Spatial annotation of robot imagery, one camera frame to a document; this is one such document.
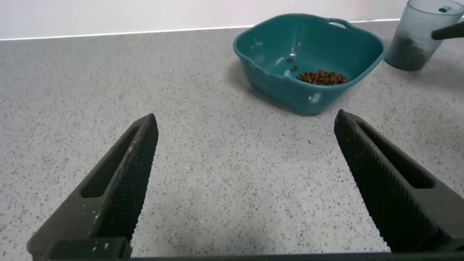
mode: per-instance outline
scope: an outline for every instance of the gray plastic cup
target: gray plastic cup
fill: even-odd
[[[464,6],[450,0],[409,0],[385,56],[389,65],[407,71],[420,70],[442,41],[431,32],[454,25],[464,14]]]

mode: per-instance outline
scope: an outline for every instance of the kitchen counter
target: kitchen counter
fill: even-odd
[[[390,39],[397,24],[356,26]],[[26,241],[150,112],[133,256],[388,251],[336,142],[341,108],[464,196],[464,40],[422,72],[382,62],[303,117],[249,90],[232,50],[243,30],[0,42],[1,259],[30,259]]]

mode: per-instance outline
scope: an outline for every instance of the speckled countertop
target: speckled countertop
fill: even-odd
[[[385,39],[396,27],[356,25]],[[387,251],[333,134],[340,108],[464,196],[464,40],[420,73],[382,62],[302,117],[249,90],[241,31],[0,42],[0,259],[30,259],[34,231],[150,112],[159,143],[134,256]]]

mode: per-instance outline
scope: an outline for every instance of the pile of coffee beans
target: pile of coffee beans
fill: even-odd
[[[400,70],[420,70],[427,63],[428,56],[419,46],[421,43],[407,36],[397,36],[390,45],[385,62]]]
[[[348,78],[345,76],[337,72],[329,72],[326,70],[318,70],[315,72],[304,71],[297,76],[297,79],[318,85],[337,85],[348,82]]]

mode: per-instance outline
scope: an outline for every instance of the bowl handle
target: bowl handle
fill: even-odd
[[[329,23],[331,25],[334,25],[334,26],[338,26],[340,28],[347,29],[347,28],[353,28],[354,27],[348,21],[342,20],[342,19],[339,19],[339,18],[327,18],[326,21],[327,21],[327,23]]]

